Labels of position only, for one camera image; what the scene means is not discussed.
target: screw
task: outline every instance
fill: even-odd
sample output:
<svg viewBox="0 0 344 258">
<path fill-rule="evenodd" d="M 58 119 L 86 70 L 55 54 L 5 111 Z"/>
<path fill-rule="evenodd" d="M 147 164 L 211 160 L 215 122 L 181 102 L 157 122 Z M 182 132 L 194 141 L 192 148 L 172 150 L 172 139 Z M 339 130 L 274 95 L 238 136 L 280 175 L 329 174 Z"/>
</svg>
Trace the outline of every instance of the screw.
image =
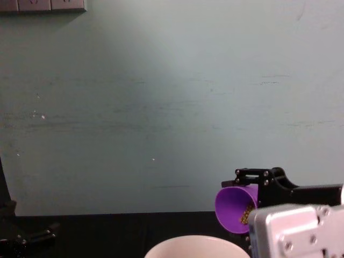
<svg viewBox="0 0 344 258">
<path fill-rule="evenodd" d="M 323 211 L 322 211 L 322 214 L 324 216 L 327 216 L 328 215 L 328 208 L 325 208 Z"/>
<path fill-rule="evenodd" d="M 315 235 L 311 235 L 311 244 L 315 244 L 317 242 L 317 237 Z"/>
<path fill-rule="evenodd" d="M 286 251 L 292 250 L 292 243 L 291 243 L 291 242 L 287 242 L 287 243 L 285 244 L 285 246 L 284 246 L 284 249 L 285 249 Z"/>
</svg>

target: robotic arm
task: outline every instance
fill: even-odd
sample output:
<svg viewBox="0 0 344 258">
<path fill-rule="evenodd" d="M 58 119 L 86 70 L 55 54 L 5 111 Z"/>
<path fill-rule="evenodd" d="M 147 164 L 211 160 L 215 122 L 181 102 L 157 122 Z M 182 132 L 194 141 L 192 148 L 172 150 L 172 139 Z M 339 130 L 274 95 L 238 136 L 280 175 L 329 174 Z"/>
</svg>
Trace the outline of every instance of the robotic arm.
<svg viewBox="0 0 344 258">
<path fill-rule="evenodd" d="M 218 221 L 252 257 L 344 258 L 343 184 L 298 186 L 282 168 L 244 168 L 221 186 Z"/>
<path fill-rule="evenodd" d="M 16 202 L 0 206 L 0 258 L 24 258 L 54 245 L 60 224 L 54 223 L 41 232 L 28 234 L 12 223 Z"/>
<path fill-rule="evenodd" d="M 343 258 L 344 206 L 283 204 L 248 217 L 253 258 Z"/>
</svg>

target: wall socket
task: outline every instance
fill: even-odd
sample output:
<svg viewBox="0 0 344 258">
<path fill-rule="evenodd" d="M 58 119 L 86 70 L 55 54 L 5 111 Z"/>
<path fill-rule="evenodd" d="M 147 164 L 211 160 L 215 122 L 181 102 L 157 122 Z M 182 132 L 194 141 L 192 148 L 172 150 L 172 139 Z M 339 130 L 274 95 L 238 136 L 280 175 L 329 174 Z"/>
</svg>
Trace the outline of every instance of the wall socket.
<svg viewBox="0 0 344 258">
<path fill-rule="evenodd" d="M 50 11 L 50 0 L 18 0 L 19 12 Z"/>
<path fill-rule="evenodd" d="M 51 0 L 53 11 L 86 11 L 86 0 Z"/>
<path fill-rule="evenodd" d="M 18 12 L 17 0 L 0 0 L 0 12 Z"/>
<path fill-rule="evenodd" d="M 87 0 L 0 0 L 0 13 L 85 12 Z"/>
</svg>

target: black table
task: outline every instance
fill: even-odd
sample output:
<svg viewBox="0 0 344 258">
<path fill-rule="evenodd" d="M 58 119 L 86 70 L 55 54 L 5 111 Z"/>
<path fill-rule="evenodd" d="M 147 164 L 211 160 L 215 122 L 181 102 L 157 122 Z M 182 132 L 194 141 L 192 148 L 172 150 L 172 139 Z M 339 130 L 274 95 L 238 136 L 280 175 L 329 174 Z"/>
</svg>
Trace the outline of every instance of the black table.
<svg viewBox="0 0 344 258">
<path fill-rule="evenodd" d="M 61 224 L 55 246 L 32 258 L 144 257 L 161 241 L 193 234 L 245 246 L 240 238 L 220 226 L 214 212 L 15 217 L 12 221 L 29 233 L 53 222 Z"/>
</svg>

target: wall stain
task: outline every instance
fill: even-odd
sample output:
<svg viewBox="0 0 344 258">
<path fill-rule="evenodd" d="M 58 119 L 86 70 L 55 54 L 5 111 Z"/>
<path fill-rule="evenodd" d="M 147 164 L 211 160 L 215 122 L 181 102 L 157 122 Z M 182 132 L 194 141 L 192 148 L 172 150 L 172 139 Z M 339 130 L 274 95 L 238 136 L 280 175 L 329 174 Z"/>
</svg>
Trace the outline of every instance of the wall stain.
<svg viewBox="0 0 344 258">
<path fill-rule="evenodd" d="M 197 107 L 201 101 L 175 101 L 165 103 L 154 103 L 154 104 L 127 104 L 121 107 L 114 107 L 113 113 L 127 113 L 137 111 L 170 111 L 170 112 L 183 112 L 188 107 Z"/>
<path fill-rule="evenodd" d="M 29 124 L 26 127 L 27 128 L 52 128 L 52 127 L 56 127 L 56 126 L 66 126 L 66 125 L 77 125 L 77 124 L 82 124 L 81 122 L 51 122 L 51 121 L 47 121 L 46 123 L 42 123 L 42 124 Z"/>
<path fill-rule="evenodd" d="M 278 84 L 279 82 L 261 82 L 259 85 L 265 85 L 265 84 Z"/>
<path fill-rule="evenodd" d="M 232 95 L 233 93 L 232 92 L 222 92 L 222 93 L 215 93 L 214 95 Z"/>
<path fill-rule="evenodd" d="M 321 120 L 321 121 L 299 121 L 291 124 L 285 124 L 286 126 L 293 127 L 313 127 L 316 125 L 330 124 L 336 122 L 335 120 Z"/>
<path fill-rule="evenodd" d="M 290 77 L 290 75 L 286 74 L 272 74 L 272 75 L 264 75 L 262 78 L 278 78 L 278 77 Z"/>
<path fill-rule="evenodd" d="M 190 185 L 162 185 L 162 186 L 156 186 L 151 187 L 151 189 L 164 189 L 164 188 L 189 188 Z"/>
<path fill-rule="evenodd" d="M 303 14 L 305 13 L 306 10 L 306 2 L 303 3 L 301 12 L 296 16 L 296 21 L 299 22 L 303 16 Z"/>
</svg>

